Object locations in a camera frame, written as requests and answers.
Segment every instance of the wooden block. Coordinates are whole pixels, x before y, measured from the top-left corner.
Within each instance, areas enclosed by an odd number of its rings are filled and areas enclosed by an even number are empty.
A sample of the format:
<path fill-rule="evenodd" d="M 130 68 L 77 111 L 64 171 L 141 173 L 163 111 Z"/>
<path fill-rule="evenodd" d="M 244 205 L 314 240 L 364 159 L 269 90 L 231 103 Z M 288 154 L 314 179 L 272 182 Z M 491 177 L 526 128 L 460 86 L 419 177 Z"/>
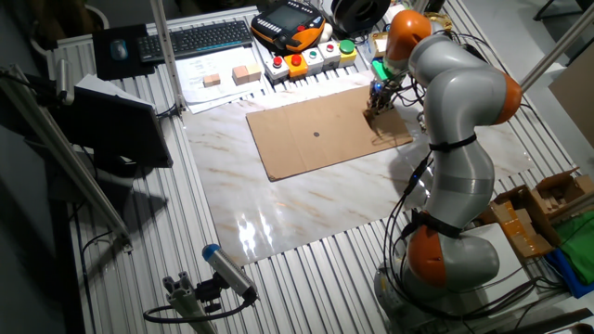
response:
<path fill-rule="evenodd" d="M 247 84 L 250 81 L 250 74 L 245 66 L 237 66 L 233 69 L 233 81 L 236 85 Z"/>
<path fill-rule="evenodd" d="M 221 77 L 218 73 L 204 77 L 204 87 L 212 87 L 218 84 L 221 84 Z"/>
<path fill-rule="evenodd" d="M 260 76 L 262 76 L 262 69 L 260 69 L 260 65 L 258 65 L 258 63 L 250 64 L 246 66 L 246 69 L 248 69 L 248 74 L 250 75 L 250 83 L 260 80 Z"/>

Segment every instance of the orange controller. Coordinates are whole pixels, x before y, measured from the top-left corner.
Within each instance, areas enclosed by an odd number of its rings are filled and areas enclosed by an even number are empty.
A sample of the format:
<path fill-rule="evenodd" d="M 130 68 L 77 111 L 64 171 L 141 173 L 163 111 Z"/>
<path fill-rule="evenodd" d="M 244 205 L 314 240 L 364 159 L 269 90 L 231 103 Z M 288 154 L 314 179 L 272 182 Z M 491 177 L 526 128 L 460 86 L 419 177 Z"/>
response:
<path fill-rule="evenodd" d="M 313 46 L 326 20 L 315 8 L 295 1 L 276 1 L 252 19 L 252 32 L 268 48 L 300 53 Z"/>

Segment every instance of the blue cap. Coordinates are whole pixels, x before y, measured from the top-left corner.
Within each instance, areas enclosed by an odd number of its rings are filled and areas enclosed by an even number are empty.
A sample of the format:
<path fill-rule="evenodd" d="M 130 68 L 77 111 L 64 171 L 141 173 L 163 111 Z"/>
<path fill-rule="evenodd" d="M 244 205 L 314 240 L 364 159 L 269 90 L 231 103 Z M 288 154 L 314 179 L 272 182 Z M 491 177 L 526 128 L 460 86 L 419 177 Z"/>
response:
<path fill-rule="evenodd" d="M 204 246 L 204 248 L 202 249 L 202 257 L 204 258 L 204 261 L 208 262 L 211 256 L 213 256 L 213 254 L 220 249 L 221 246 L 217 244 Z"/>

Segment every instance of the keyboard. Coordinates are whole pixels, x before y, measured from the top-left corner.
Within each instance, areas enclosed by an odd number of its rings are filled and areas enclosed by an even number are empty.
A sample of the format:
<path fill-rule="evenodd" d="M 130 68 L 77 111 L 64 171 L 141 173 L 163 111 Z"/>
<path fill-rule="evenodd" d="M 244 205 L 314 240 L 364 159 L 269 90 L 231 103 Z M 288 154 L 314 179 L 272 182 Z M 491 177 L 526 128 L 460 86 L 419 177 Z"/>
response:
<path fill-rule="evenodd" d="M 170 32 L 169 35 L 176 59 L 191 58 L 252 44 L 252 34 L 244 21 L 218 23 L 180 32 Z M 161 43 L 157 35 L 140 37 L 136 42 L 140 51 L 140 62 L 164 61 Z"/>

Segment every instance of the cardboard sheet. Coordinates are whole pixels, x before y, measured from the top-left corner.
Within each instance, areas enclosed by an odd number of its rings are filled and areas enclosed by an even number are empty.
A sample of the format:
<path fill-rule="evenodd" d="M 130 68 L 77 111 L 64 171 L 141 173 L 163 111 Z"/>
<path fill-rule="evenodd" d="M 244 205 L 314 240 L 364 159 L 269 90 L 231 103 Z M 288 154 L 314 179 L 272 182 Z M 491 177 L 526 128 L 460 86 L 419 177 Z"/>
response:
<path fill-rule="evenodd" d="M 247 114 L 270 181 L 314 171 L 412 141 L 393 109 L 370 129 L 363 111 L 369 89 L 356 88 Z"/>

